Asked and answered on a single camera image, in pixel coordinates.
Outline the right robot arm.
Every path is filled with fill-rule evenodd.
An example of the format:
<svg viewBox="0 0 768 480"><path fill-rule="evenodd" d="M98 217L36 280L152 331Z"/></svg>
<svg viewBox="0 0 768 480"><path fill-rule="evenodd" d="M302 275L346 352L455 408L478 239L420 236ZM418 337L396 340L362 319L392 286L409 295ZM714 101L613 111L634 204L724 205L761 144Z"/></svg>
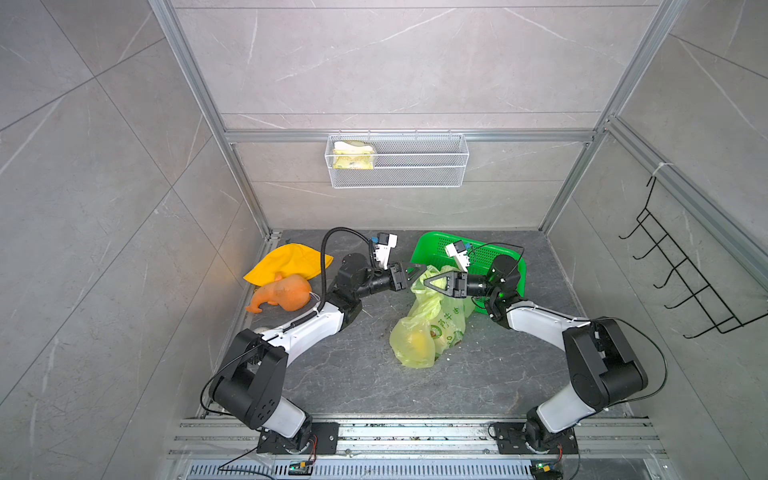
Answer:
<svg viewBox="0 0 768 480"><path fill-rule="evenodd" d="M569 382L531 409L523 428L526 446L546 453L581 420L644 390L648 376L617 319L590 320L541 307L519 294L520 280L518 261L500 255L483 275L448 271L424 285L452 298L477 297L495 323L564 352Z"/></svg>

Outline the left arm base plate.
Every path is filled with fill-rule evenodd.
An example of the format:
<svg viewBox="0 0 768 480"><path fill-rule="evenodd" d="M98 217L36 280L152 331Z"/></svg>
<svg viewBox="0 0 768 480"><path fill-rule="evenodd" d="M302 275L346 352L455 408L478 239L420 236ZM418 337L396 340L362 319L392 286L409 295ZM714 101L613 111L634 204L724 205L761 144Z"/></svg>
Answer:
<svg viewBox="0 0 768 480"><path fill-rule="evenodd" d="M337 422L311 422L293 437L284 437L267 430L260 435L257 452L272 454L334 455L337 451L340 424Z"/></svg>

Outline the yellow-green plastic bag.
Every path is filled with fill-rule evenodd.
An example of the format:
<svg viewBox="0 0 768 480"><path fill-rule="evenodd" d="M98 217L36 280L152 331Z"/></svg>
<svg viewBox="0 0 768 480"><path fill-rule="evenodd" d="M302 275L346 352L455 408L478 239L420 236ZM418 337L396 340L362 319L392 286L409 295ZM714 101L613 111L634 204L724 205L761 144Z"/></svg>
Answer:
<svg viewBox="0 0 768 480"><path fill-rule="evenodd" d="M423 281L439 272L457 271L429 265L411 286L415 302L408 315L393 328L389 343L395 357L405 367L430 368L447 349L458 345L466 333L466 322L475 305L470 298L452 298L426 292Z"/></svg>

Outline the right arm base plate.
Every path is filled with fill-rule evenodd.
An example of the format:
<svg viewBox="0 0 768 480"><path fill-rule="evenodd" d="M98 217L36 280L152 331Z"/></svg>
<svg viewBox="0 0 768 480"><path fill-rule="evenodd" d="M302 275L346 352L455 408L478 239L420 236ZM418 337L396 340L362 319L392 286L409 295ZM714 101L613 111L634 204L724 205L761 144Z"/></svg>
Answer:
<svg viewBox="0 0 768 480"><path fill-rule="evenodd" d="M494 422L488 426L487 433L503 455L579 453L573 428L551 433L535 422Z"/></svg>

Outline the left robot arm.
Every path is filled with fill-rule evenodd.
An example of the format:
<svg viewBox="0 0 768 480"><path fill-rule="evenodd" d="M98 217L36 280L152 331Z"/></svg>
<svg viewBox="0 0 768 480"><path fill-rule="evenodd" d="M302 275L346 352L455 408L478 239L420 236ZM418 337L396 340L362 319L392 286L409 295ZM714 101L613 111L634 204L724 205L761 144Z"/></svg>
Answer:
<svg viewBox="0 0 768 480"><path fill-rule="evenodd" d="M204 391L248 428L266 429L293 449L304 448L312 439L312 418L282 395L287 367L321 340L349 326L362 311L362 298L407 290L425 272L424 265L410 262L397 262L377 272L363 255L345 256L317 312L262 333L239 332Z"/></svg>

